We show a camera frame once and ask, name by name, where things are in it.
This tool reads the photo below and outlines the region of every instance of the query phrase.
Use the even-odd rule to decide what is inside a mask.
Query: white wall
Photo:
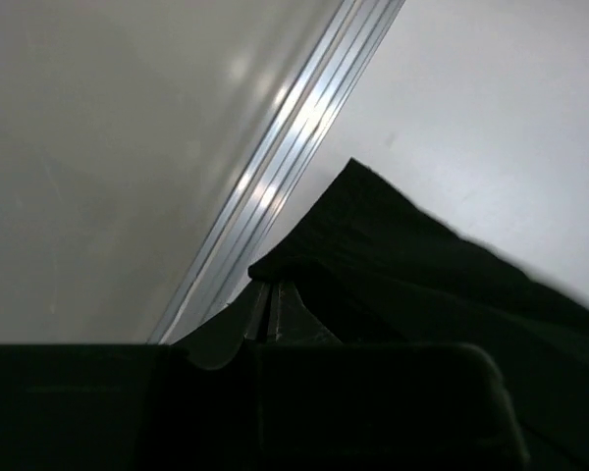
[[[261,253],[350,156],[589,304],[589,0],[407,0]]]
[[[146,340],[338,0],[0,0],[0,341]]]

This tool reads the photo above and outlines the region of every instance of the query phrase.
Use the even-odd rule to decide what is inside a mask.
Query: black cover
[[[251,282],[177,346],[201,404],[192,455],[212,469],[526,469],[502,374],[475,346],[342,344],[288,282]]]
[[[165,345],[0,345],[0,470],[155,469],[187,370]]]
[[[533,469],[589,469],[589,310],[462,239],[359,163],[249,274],[294,282],[345,343],[482,347],[504,373]]]

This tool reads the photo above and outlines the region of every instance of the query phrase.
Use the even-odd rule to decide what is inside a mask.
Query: metal strip
[[[230,198],[151,341],[177,340],[222,308],[402,4],[341,6],[241,179],[247,198]]]

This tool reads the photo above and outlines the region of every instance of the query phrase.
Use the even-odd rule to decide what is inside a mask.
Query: dark cloth
[[[473,343],[500,366],[532,469],[589,469],[589,310],[427,216],[356,161],[249,268],[342,342]]]

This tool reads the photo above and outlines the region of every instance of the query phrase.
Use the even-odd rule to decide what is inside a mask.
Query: black plastic object
[[[523,469],[470,345],[344,345],[253,283],[172,346],[0,346],[0,469]]]

